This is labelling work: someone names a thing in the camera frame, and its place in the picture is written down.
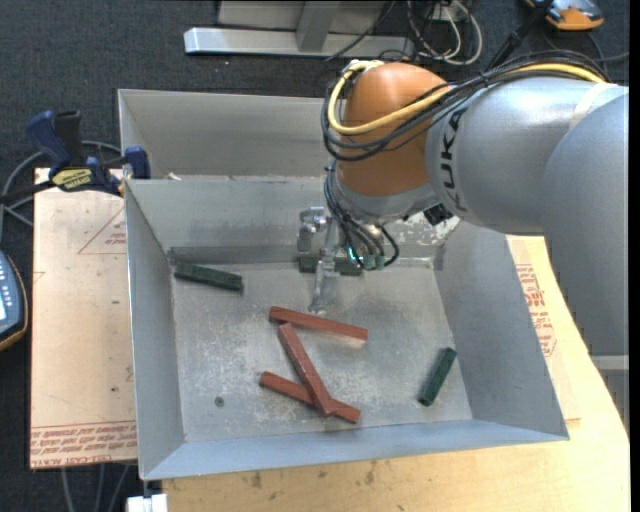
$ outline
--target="wooden stick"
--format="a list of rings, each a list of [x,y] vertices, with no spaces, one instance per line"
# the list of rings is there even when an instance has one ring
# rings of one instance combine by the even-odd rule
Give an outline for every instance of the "wooden stick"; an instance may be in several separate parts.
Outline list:
[[[297,382],[290,381],[271,372],[263,372],[260,377],[260,385],[314,407],[313,400],[307,388]],[[360,419],[360,411],[358,409],[334,398],[331,399],[331,402],[334,407],[333,416],[348,421],[349,423],[358,423]]]
[[[309,329],[329,331],[343,336],[348,336],[350,338],[357,338],[362,341],[367,341],[368,336],[368,331],[362,327],[344,324],[334,320],[327,320],[326,318],[321,318],[319,316],[300,313],[299,311],[293,311],[291,309],[280,308],[277,306],[273,306],[269,310],[269,320],[279,323],[288,322],[300,327],[308,327]]]
[[[278,327],[278,338],[320,414],[325,417],[331,416],[334,410],[331,404],[331,395],[309,359],[293,326],[287,323]]]

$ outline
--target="cable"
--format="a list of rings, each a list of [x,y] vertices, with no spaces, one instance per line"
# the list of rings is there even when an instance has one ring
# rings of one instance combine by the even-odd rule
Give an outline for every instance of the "cable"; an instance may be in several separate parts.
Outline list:
[[[423,57],[423,58],[427,58],[427,59],[431,59],[431,60],[437,60],[437,61],[441,61],[447,64],[451,64],[454,66],[466,66],[469,64],[472,64],[474,62],[476,62],[478,60],[478,58],[480,57],[481,53],[482,53],[482,48],[484,45],[484,41],[483,41],[483,36],[482,36],[482,29],[480,28],[480,24],[478,23],[478,20],[476,19],[476,17],[471,13],[471,11],[459,0],[453,0],[450,4],[445,5],[445,4],[434,4],[431,7],[431,10],[425,14],[425,17],[422,18],[423,20],[423,26],[422,29],[419,30],[418,27],[416,26],[415,20],[414,20],[414,10],[413,10],[413,4],[410,0],[406,0],[406,5],[407,5],[407,17],[409,20],[409,27],[411,29],[411,31],[413,32],[413,35],[415,36],[415,38],[417,39],[417,42],[420,43],[420,45],[422,46],[422,48],[424,50],[427,51],[427,53],[423,52],[423,51],[417,51],[416,55]],[[447,17],[447,24],[448,26],[451,28],[451,32],[453,33],[453,35],[455,36],[455,41],[456,41],[456,46],[455,49],[449,49],[446,50],[444,52],[437,52],[436,50],[434,50],[424,39],[424,33],[426,31],[428,31],[428,29],[431,28],[433,19],[434,19],[434,13],[435,13],[435,9],[436,9],[436,5],[439,7],[440,9],[440,13],[444,13],[444,15]],[[475,52],[471,57],[466,57],[463,59],[455,59],[456,56],[458,56],[462,50],[462,44],[463,44],[463,37],[462,34],[460,33],[460,30],[457,26],[456,21],[454,21],[453,17],[451,16],[451,10],[452,9],[459,9],[460,11],[462,11],[465,15],[465,19],[466,21],[469,23],[471,30],[472,30],[472,38],[471,38],[471,44],[473,47],[473,41],[476,41],[475,44]]]
[[[624,60],[629,58],[629,52],[619,53],[617,55],[610,55],[608,57],[604,57],[602,59],[598,59],[598,62],[616,62],[619,60]]]
[[[374,21],[373,24],[367,30],[365,30],[362,34],[360,34],[358,37],[356,37],[347,46],[342,48],[342,50],[339,50],[336,53],[334,53],[333,55],[331,55],[330,57],[327,57],[325,59],[325,62],[333,60],[333,59],[337,59],[338,57],[341,57],[342,55],[347,53],[349,50],[354,48],[360,41],[362,41],[365,37],[367,37],[378,25],[380,25],[380,23],[382,23],[382,20],[384,20],[387,17],[387,15],[391,12],[391,9],[393,9],[393,6],[395,5],[395,3],[396,3],[395,0],[392,1],[392,2],[389,2],[389,5],[387,6],[387,9],[384,10],[384,11],[380,11],[380,15],[378,16],[376,21]]]
[[[533,12],[527,17],[525,22],[509,34],[509,37],[507,37],[507,40],[503,43],[500,50],[498,50],[498,53],[496,53],[489,62],[487,69],[499,66],[507,60],[513,50],[522,44],[523,39],[527,36],[531,28],[546,16],[552,3],[553,0],[542,0],[541,4],[535,5]]]
[[[2,196],[7,195],[8,191],[9,191],[9,188],[13,184],[13,181],[16,179],[16,177],[18,175],[20,175],[25,169],[27,169],[27,166],[29,166],[32,163],[36,162],[38,159],[43,158],[44,156],[46,156],[46,155],[43,152],[38,152],[38,153],[34,153],[30,157],[28,157],[25,160],[23,160],[11,172],[11,174],[7,178],[7,181],[4,184],[4,187],[2,189]],[[0,203],[0,243],[2,242],[2,236],[4,234],[4,216],[5,216],[5,213],[13,212],[13,208],[15,208],[15,207],[17,207],[17,206],[14,206],[14,205],[5,206],[3,203]]]
[[[120,475],[120,479],[118,480],[116,488],[113,491],[113,496],[111,497],[111,502],[109,503],[109,508],[107,509],[107,512],[113,512],[113,508],[116,506],[116,502],[120,497],[120,489],[122,488],[122,484],[124,483],[124,479],[126,478],[130,467],[131,467],[131,464],[125,464],[125,467],[122,470],[122,474]]]
[[[587,34],[587,39],[589,39],[589,41],[591,42],[593,47],[596,49],[596,53],[598,54],[597,61],[600,64],[602,64],[602,69],[604,69],[604,71],[606,73],[607,72],[607,64],[603,60],[604,59],[604,54],[602,53],[602,48],[600,48],[600,45],[598,44],[598,41],[596,41],[595,38],[591,34]]]
[[[393,237],[389,234],[389,232],[385,229],[384,226],[380,225],[379,228],[384,234],[384,236],[387,238],[387,240],[389,240],[389,243],[391,244],[391,246],[393,247],[393,256],[391,257],[391,259],[384,262],[384,266],[388,267],[398,259],[398,256],[400,256],[400,247],[398,247],[398,244],[393,239]]]
[[[98,477],[98,490],[96,492],[96,501],[93,505],[93,512],[100,512],[102,503],[102,492],[104,491],[104,475],[106,473],[106,464],[100,464],[100,476]]]
[[[570,76],[572,78],[590,79],[593,81],[609,81],[597,64],[583,54],[570,51],[543,51],[532,56],[525,55],[514,58],[485,73],[472,76],[467,80],[434,87],[407,106],[420,105],[423,100],[428,100],[434,96],[434,93],[441,91],[445,87],[448,88],[449,91],[432,105],[424,107],[423,110],[400,123],[390,133],[373,140],[358,143],[352,142],[350,137],[340,134],[339,132],[342,138],[336,137],[333,134],[328,122],[327,111],[330,98],[330,89],[328,89],[325,95],[325,102],[323,102],[321,109],[321,127],[325,147],[337,160],[359,161],[370,158],[386,150],[392,141],[398,140],[400,136],[414,130],[416,127],[421,127],[421,129],[424,130],[425,123],[429,123],[432,126],[436,122],[439,122],[447,112],[456,108],[461,101],[465,101],[479,90],[492,85],[504,84],[534,76]],[[341,153],[337,151],[335,147],[358,151],[357,154],[353,154],[353,152],[344,154],[344,152]]]
[[[67,478],[67,469],[62,468],[60,470],[60,476],[62,477],[62,489],[64,491],[64,501],[67,504],[67,510],[69,512],[75,512],[75,507],[73,506],[73,498],[71,497],[71,489],[69,489],[69,480]]]
[[[47,190],[49,188],[55,187],[55,183],[51,183],[50,181],[45,181],[43,183],[37,183],[35,185],[31,185],[27,188],[23,188],[18,190],[17,192],[12,192],[11,194],[6,194],[0,197],[0,204],[5,205],[10,203],[11,201],[15,201],[16,199],[21,200],[21,204],[27,202],[29,200],[26,196],[32,196],[37,192],[42,192],[43,190]]]
[[[333,168],[334,168],[333,166],[329,167],[328,171],[330,173],[334,172]],[[325,193],[325,199],[327,201],[327,206],[329,208],[329,211],[331,212],[331,215],[336,220],[336,222],[338,222],[340,228],[342,228],[342,231],[344,233],[345,240],[347,242],[349,256],[350,257],[353,256],[352,259],[355,261],[356,266],[358,268],[361,268],[364,270],[375,270],[375,267],[369,268],[363,263],[362,257],[358,254],[358,251],[355,248],[355,245],[353,244],[353,239],[351,238],[351,235],[354,234],[362,241],[362,243],[367,248],[367,251],[369,252],[369,254],[373,256],[377,254],[378,256],[384,259],[385,251],[382,243],[380,242],[380,240],[378,240],[378,238],[375,235],[373,235],[369,230],[365,229],[359,222],[353,219],[353,217],[340,206],[340,204],[335,199],[333,194],[331,175],[327,176],[327,178],[325,179],[324,193]],[[398,258],[399,248],[396,245],[393,238],[389,235],[389,233],[386,232],[383,226],[376,226],[376,227],[382,231],[382,233],[385,235],[385,237],[389,240],[392,247],[394,248],[393,257],[387,262],[385,262],[385,266],[388,266],[394,261],[396,261],[396,259]]]
[[[468,98],[462,98],[460,99],[460,101],[458,101],[458,103],[456,103],[455,105],[453,105],[449,110],[457,110],[457,108],[459,106],[461,106],[465,101],[467,101]],[[431,126],[433,126],[434,124],[438,123],[442,118],[446,117],[446,115],[449,113],[449,110],[442,112],[439,116],[434,117],[431,124],[428,126],[425,126],[424,128],[422,128],[420,131],[414,133],[411,137],[403,140],[402,142],[400,142],[399,144],[391,147],[391,148],[385,148],[383,150],[383,152],[385,151],[395,151],[396,149],[400,149],[401,147],[405,146],[406,144],[408,144],[409,142],[411,142],[412,140],[420,137],[421,135],[424,135],[425,133],[427,133],[429,131],[429,128],[431,128]]]
[[[552,58],[551,55],[548,55],[546,52],[541,52],[547,58],[545,60],[538,60],[529,58],[528,60],[514,59],[510,61],[512,64],[510,65],[502,65],[494,68],[493,70],[487,71],[485,74],[481,75],[480,80],[476,79],[476,84],[481,86],[487,86],[492,81],[497,83],[494,79],[500,79],[504,76],[517,73],[520,76],[526,76],[530,72],[545,72],[545,73],[559,73],[566,74],[572,77],[580,78],[582,80],[588,80],[591,82],[605,82],[607,81],[606,77],[602,73],[602,71],[591,61],[588,63],[583,55],[577,54],[575,52],[556,52],[556,58]],[[416,114],[420,114],[425,110],[428,110],[429,107],[436,105],[437,102],[445,97],[453,97],[456,94],[456,89],[458,87],[452,88],[440,88],[438,90],[429,91],[424,98],[420,101],[413,102],[399,110],[391,112],[383,117],[370,121],[368,123],[364,123],[359,126],[344,126],[336,119],[335,110],[336,104],[338,102],[338,98],[340,97],[345,85],[348,80],[353,78],[355,73],[364,72],[372,67],[377,67],[381,65],[380,61],[373,61],[370,63],[364,61],[354,61],[349,66],[347,66],[346,70],[339,77],[336,85],[334,86],[331,94],[329,96],[329,101],[326,109],[326,117],[329,126],[335,130],[336,132],[342,135],[361,135],[363,133],[370,132],[377,128],[381,128],[386,126],[392,122],[403,120],[407,117],[414,116]]]

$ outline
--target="black cable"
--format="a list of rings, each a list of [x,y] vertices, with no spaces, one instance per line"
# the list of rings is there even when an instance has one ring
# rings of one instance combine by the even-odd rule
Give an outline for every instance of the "black cable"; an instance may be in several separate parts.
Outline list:
[[[437,92],[438,90],[442,89],[443,87],[447,87],[447,84],[442,84],[439,86],[436,86],[432,89],[430,89],[428,92],[426,92],[425,94],[421,95],[420,97],[418,97],[416,100],[411,101],[409,103],[407,103],[404,106],[409,106],[412,103],[415,103],[418,100],[424,99],[429,95],[434,94],[435,92]],[[410,129],[413,129],[417,124],[421,124],[422,121],[419,121],[418,123],[413,123],[412,125],[409,126],[409,123],[411,123],[413,120],[417,119],[418,116],[421,116],[421,113],[416,114],[414,117],[412,117],[411,119],[405,121],[400,127],[398,127],[398,129],[394,132],[392,132],[392,134],[389,134],[383,138],[380,139],[376,139],[373,141],[367,141],[367,142],[362,142],[362,143],[355,143],[355,142],[350,142],[350,143],[344,143],[342,142],[340,139],[336,139],[334,137],[331,136],[331,133],[329,131],[329,124],[328,124],[328,118],[327,118],[327,104],[328,104],[328,98],[329,98],[329,94],[330,94],[330,88],[327,90],[327,94],[325,95],[325,102],[322,106],[321,109],[321,118],[324,121],[323,124],[323,132],[324,134],[329,138],[329,140],[331,141],[332,144],[338,146],[338,147],[343,147],[343,148],[349,148],[349,149],[367,149],[369,150],[368,153],[364,154],[364,155],[356,155],[356,156],[344,156],[344,155],[339,155],[339,159],[341,160],[346,160],[346,161],[357,161],[357,160],[362,160],[363,158],[369,158],[370,156],[373,156],[374,154],[384,150],[384,146],[386,146],[386,144],[384,144],[383,140],[385,142],[390,142],[393,138],[402,135],[403,133],[409,131]]]
[[[348,251],[347,255],[350,257],[350,259],[353,259],[355,261],[356,267],[358,267],[361,270],[369,270],[362,262],[362,256],[358,254],[358,251],[353,245],[353,240],[351,239],[351,235],[349,235],[349,231],[343,230],[343,232],[344,232],[345,240],[347,241],[347,251]]]
[[[623,53],[619,53],[617,55],[603,55],[602,49],[601,49],[599,43],[596,41],[595,37],[593,37],[593,35],[590,34],[590,33],[587,34],[587,37],[590,39],[592,45],[596,49],[596,52],[598,52],[598,58],[597,59],[593,59],[596,62],[604,64],[604,63],[607,63],[607,62],[616,62],[616,61],[619,61],[619,60],[624,60],[624,59],[628,59],[629,58],[629,52],[628,51],[627,52],[623,52]],[[546,31],[542,32],[542,38],[544,39],[545,43],[547,43],[554,50],[562,51],[562,48],[556,46],[556,44],[549,38],[549,34]]]
[[[547,14],[547,11],[551,7],[553,0],[543,0],[541,4],[536,4],[533,8],[533,12],[527,17],[525,22],[516,30],[509,34],[509,37],[504,42],[502,47],[498,50],[498,53],[491,59],[487,69],[491,69],[495,66],[502,64],[509,55],[518,46],[522,44],[522,40],[527,36],[531,28],[539,21],[541,21]]]
[[[436,55],[433,53],[433,51],[431,50],[431,47],[429,45],[426,44],[426,40],[424,39],[424,34],[426,32],[428,32],[429,30],[431,30],[431,25],[433,24],[433,12],[435,11],[435,2],[431,3],[431,10],[425,12],[424,16],[418,16],[420,18],[420,20],[422,21],[422,27],[420,27],[420,31],[419,34],[416,35],[414,33],[414,35],[416,35],[418,42],[422,43],[422,47],[427,50],[427,52],[430,54],[431,58],[436,60],[437,57]],[[415,13],[413,12],[413,3],[409,2],[408,4],[409,9],[408,9],[408,16],[409,16],[409,24],[411,24],[411,16],[413,16]],[[416,57],[418,56],[420,52],[416,50]]]
[[[342,209],[342,207],[338,204],[338,202],[335,200],[335,198],[333,197],[333,192],[331,190],[330,179],[331,179],[330,176],[327,176],[327,178],[325,179],[325,183],[324,183],[325,199],[327,200],[327,206],[329,207],[329,211],[331,212],[333,217],[338,221],[338,224],[340,224],[342,231],[345,233],[345,235],[347,235],[349,231],[355,234],[366,246],[367,251],[369,251],[371,254],[375,253],[375,249],[373,245],[377,244],[379,250],[382,251],[382,255],[384,256],[384,250],[382,250],[380,242],[378,242],[374,237],[370,237],[369,234],[366,232],[366,230],[362,228],[362,226],[360,226],[358,223],[356,223],[356,221],[353,220],[353,217],[347,214],[347,212],[345,212]]]
[[[62,477],[62,490],[64,491],[64,501],[67,504],[67,510],[69,512],[75,512],[73,505],[73,498],[71,497],[71,489],[69,488],[69,479],[67,477],[67,469],[62,468],[60,470],[60,476]]]
[[[338,57],[341,57],[342,55],[347,53],[349,50],[354,48],[358,43],[360,43],[360,41],[362,41],[365,37],[367,37],[378,25],[380,25],[380,23],[382,23],[382,20],[384,20],[387,17],[387,15],[391,12],[391,9],[393,9],[393,6],[395,5],[395,3],[396,3],[395,0],[389,2],[388,5],[387,5],[386,10],[380,11],[380,15],[378,16],[376,21],[374,21],[373,24],[367,30],[365,30],[362,34],[360,34],[358,37],[356,37],[347,46],[342,48],[342,50],[339,50],[336,53],[334,53],[333,55],[331,55],[330,57],[327,57],[325,59],[325,62],[333,60],[333,59],[337,59]]]
[[[33,200],[33,197],[25,197],[24,199],[21,199],[20,201],[16,201],[10,207],[4,208],[4,205],[0,205],[0,208],[4,208],[4,212],[5,213],[8,213],[12,217],[18,219],[23,224],[26,224],[27,226],[33,227],[33,222],[31,222],[29,219],[27,219],[26,217],[23,217],[17,211],[15,211],[16,208],[19,208],[23,204],[26,204],[26,203],[28,203],[28,202],[30,202],[32,200]]]
[[[100,476],[98,477],[98,490],[96,491],[96,501],[93,504],[93,512],[100,512],[100,505],[102,504],[102,493],[104,491],[104,475],[106,473],[107,465],[100,464]]]
[[[42,192],[43,190],[47,190],[55,186],[55,183],[52,183],[50,181],[31,185],[30,187],[20,189],[16,192],[12,192],[11,194],[0,196],[0,205],[5,205],[7,203],[10,203],[11,201],[15,201],[16,199],[24,199],[27,196],[32,196],[33,194]]]
[[[116,502],[120,497],[120,489],[122,488],[124,479],[126,478],[127,473],[129,472],[129,468],[131,468],[131,464],[125,464],[125,467],[122,470],[122,474],[120,475],[120,479],[118,480],[116,488],[113,491],[113,496],[111,497],[111,502],[109,503],[109,508],[107,509],[107,512],[113,512],[113,508],[116,506]]]
[[[384,226],[380,225],[379,227],[380,227],[380,230],[382,231],[382,234],[387,238],[387,240],[389,240],[389,243],[393,247],[393,256],[391,256],[389,260],[384,262],[384,266],[388,267],[398,259],[398,256],[400,256],[400,247],[398,247],[398,244],[393,239],[393,237],[389,234],[389,232],[385,229]]]
[[[496,66],[499,71],[512,71],[520,66],[529,64],[559,63],[578,66],[598,75],[603,80],[608,80],[606,73],[590,57],[572,50],[542,50],[528,55],[514,57],[513,59]]]
[[[330,195],[330,193],[328,191],[327,180],[329,180],[329,177],[327,177],[327,179],[325,180],[325,183],[324,183],[324,196],[325,196],[325,199],[327,201],[327,206],[329,208],[329,211],[331,212],[331,215],[333,216],[333,218],[336,220],[336,222],[338,223],[338,225],[342,229],[342,232],[344,233],[344,236],[345,236],[345,240],[347,242],[347,247],[349,249],[351,249],[351,251],[354,253],[354,256],[355,256],[355,259],[356,259],[356,266],[358,268],[367,270],[366,267],[364,266],[364,264],[361,261],[360,255],[354,249],[353,240],[352,240],[351,235],[349,233],[348,227],[346,226],[344,221],[340,218],[340,215],[337,213],[337,211],[335,209],[335,203],[334,203],[333,198],[331,197],[331,195]]]
[[[467,14],[467,25],[469,26],[469,29],[473,31],[473,23],[471,21],[471,16],[473,16],[473,6],[471,4],[469,4],[469,6],[467,7],[467,10],[469,11]],[[464,63],[466,64],[468,61],[471,60],[471,58],[473,57],[473,47],[474,47],[474,42],[475,42],[475,38],[470,37],[469,38],[469,47],[465,53],[465,59],[464,59]]]
[[[604,62],[604,54],[602,53],[602,48],[600,48],[598,41],[596,41],[591,34],[587,34],[587,39],[591,41],[591,44],[596,49],[596,53],[598,54],[598,62],[602,65],[602,69],[604,70],[604,72],[607,73],[607,63]]]
[[[424,135],[425,133],[427,133],[427,132],[429,131],[429,129],[430,129],[433,125],[435,125],[435,124],[439,123],[439,122],[440,122],[444,117],[446,117],[447,115],[449,115],[449,112],[451,112],[451,111],[453,111],[453,110],[457,110],[457,109],[460,107],[460,105],[462,105],[463,103],[465,103],[468,99],[469,99],[469,98],[462,98],[458,103],[456,103],[455,105],[453,105],[453,107],[452,107],[451,109],[447,110],[446,112],[441,113],[438,117],[435,117],[435,118],[433,119],[433,121],[432,121],[428,126],[425,126],[425,127],[424,127],[424,128],[422,128],[420,131],[418,131],[418,132],[414,133],[411,137],[409,137],[409,138],[407,138],[407,139],[403,140],[403,141],[402,141],[402,142],[400,142],[399,144],[397,144],[397,145],[395,145],[395,146],[393,146],[393,147],[391,147],[391,148],[385,149],[385,150],[383,150],[383,151],[384,151],[384,152],[386,152],[386,151],[395,151],[396,149],[400,149],[401,147],[406,146],[407,144],[409,144],[409,142],[411,142],[412,140],[416,139],[417,137],[420,137],[421,135]]]
[[[455,100],[455,96],[451,95],[448,97],[446,101],[448,101],[448,103],[454,103],[453,100]],[[400,124],[389,134],[383,137],[380,137],[378,139],[367,141],[364,143],[347,143],[341,139],[334,137],[329,131],[328,122],[325,122],[322,125],[325,147],[327,148],[328,152],[338,160],[353,162],[353,161],[360,161],[360,160],[370,158],[376,155],[377,153],[385,151],[386,147],[394,139],[413,130],[416,126],[419,126],[420,124],[424,123],[427,119],[433,117],[438,111],[444,110],[447,107],[448,103],[445,103],[441,99],[438,102],[435,102],[429,108],[425,109],[424,111],[415,114],[411,119]],[[336,150],[334,150],[330,144],[333,144],[341,148],[351,149],[351,150],[361,150],[361,152],[356,155],[350,155],[350,156],[340,154]]]

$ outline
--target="gray bin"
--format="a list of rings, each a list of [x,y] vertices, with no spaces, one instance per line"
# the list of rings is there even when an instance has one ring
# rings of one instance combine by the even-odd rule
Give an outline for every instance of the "gray bin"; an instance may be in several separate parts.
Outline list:
[[[323,202],[320,101],[120,91],[120,107],[123,147],[142,144],[155,176],[198,171],[125,192],[143,479],[567,439],[505,237],[463,223],[437,250],[405,239],[385,271],[341,279],[327,316],[367,328],[363,346],[298,329],[356,425],[261,388],[263,371],[297,380],[267,315],[311,299],[295,246],[299,212]],[[176,258],[244,291],[175,279]],[[458,358],[425,407],[444,347]]]

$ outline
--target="blue clamp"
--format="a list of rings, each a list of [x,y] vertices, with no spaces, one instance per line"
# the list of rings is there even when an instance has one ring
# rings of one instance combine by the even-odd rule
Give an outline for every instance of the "blue clamp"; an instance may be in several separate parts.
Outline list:
[[[49,181],[65,192],[96,190],[120,196],[122,181],[95,157],[86,157],[80,136],[79,111],[53,116],[50,110],[35,116],[27,126],[27,136],[35,148],[51,158]],[[149,161],[140,146],[125,150],[122,162],[130,177],[151,177]]]

